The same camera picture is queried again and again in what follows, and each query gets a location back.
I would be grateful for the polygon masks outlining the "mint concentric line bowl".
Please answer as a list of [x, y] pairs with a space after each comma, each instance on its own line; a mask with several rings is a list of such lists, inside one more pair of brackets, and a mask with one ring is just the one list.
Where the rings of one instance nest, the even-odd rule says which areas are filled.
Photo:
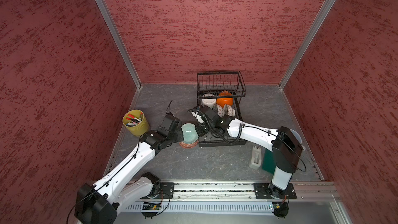
[[194, 124], [192, 124], [192, 123], [183, 124], [181, 129], [182, 129], [182, 133], [183, 133], [183, 142], [185, 144], [193, 144], [199, 139], [199, 136], [198, 136], [198, 133], [196, 131]]

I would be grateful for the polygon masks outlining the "red white sunburst bowl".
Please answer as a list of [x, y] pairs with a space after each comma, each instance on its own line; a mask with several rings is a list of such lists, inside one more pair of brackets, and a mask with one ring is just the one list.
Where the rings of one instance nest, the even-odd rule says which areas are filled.
[[235, 109], [233, 108], [233, 106], [231, 106], [229, 104], [225, 104], [223, 107], [223, 110], [224, 110], [225, 116], [235, 117], [235, 115], [236, 115]]

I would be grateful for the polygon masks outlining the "green geometric pattern bowl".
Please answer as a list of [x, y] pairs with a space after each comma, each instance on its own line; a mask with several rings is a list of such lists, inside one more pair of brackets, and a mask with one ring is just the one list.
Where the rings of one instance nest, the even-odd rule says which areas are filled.
[[220, 118], [222, 118], [222, 117], [225, 115], [224, 108], [221, 107], [221, 106], [218, 105], [218, 104], [215, 104], [215, 105], [214, 105], [213, 110], [214, 110], [215, 113], [217, 113], [217, 115], [218, 115]]

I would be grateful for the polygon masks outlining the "patterned bowl stack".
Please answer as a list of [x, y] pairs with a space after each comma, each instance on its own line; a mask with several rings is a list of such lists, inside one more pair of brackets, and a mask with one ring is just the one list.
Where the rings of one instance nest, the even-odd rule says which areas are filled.
[[197, 144], [198, 144], [198, 142], [199, 141], [195, 141], [195, 142], [193, 142], [193, 143], [185, 143], [185, 142], [179, 142], [179, 145], [182, 147], [182, 148], [184, 148], [184, 149], [191, 149], [191, 148], [194, 148]]

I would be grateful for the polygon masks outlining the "orange plastic bowl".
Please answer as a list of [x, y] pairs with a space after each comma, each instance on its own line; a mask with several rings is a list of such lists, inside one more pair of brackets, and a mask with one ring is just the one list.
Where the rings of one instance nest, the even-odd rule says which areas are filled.
[[224, 108], [225, 105], [233, 106], [234, 100], [232, 98], [232, 93], [227, 90], [224, 90], [218, 94], [218, 98], [216, 99], [217, 105]]

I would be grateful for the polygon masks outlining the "white ceramic bowl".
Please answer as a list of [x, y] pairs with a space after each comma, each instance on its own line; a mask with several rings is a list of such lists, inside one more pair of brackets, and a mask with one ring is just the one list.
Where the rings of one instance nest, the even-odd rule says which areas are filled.
[[207, 107], [213, 109], [214, 106], [216, 105], [216, 103], [217, 103], [217, 99], [211, 93], [206, 93], [201, 98], [201, 105], [202, 106], [207, 106]]

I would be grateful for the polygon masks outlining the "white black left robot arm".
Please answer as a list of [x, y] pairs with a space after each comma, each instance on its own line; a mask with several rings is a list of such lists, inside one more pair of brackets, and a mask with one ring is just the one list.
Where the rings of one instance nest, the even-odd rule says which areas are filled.
[[181, 126], [180, 119], [166, 114], [158, 128], [141, 135], [133, 151], [111, 172], [93, 185], [81, 186], [68, 215], [82, 224], [114, 223], [125, 200], [121, 196], [125, 186], [161, 150], [183, 140]]

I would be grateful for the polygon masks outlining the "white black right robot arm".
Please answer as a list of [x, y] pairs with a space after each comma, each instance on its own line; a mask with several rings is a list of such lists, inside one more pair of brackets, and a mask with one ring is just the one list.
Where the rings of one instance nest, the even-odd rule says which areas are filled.
[[269, 129], [246, 123], [233, 116], [220, 117], [207, 106], [188, 110], [198, 122], [204, 133], [210, 133], [228, 144], [239, 140], [251, 142], [270, 151], [273, 156], [275, 170], [268, 185], [274, 198], [281, 198], [292, 175], [299, 169], [301, 154], [304, 151], [300, 135], [290, 128], [281, 126]]

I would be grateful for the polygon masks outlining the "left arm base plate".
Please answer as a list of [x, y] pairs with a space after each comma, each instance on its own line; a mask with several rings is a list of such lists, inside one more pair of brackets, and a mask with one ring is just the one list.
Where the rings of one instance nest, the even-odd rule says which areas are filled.
[[153, 195], [154, 199], [172, 199], [174, 194], [175, 183], [159, 182], [154, 185]]

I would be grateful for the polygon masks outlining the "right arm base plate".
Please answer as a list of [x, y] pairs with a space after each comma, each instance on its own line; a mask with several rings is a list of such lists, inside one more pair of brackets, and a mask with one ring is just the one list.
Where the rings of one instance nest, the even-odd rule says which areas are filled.
[[297, 195], [292, 183], [287, 185], [285, 190], [276, 186], [269, 186], [270, 183], [254, 183], [254, 192], [257, 200], [296, 200]]

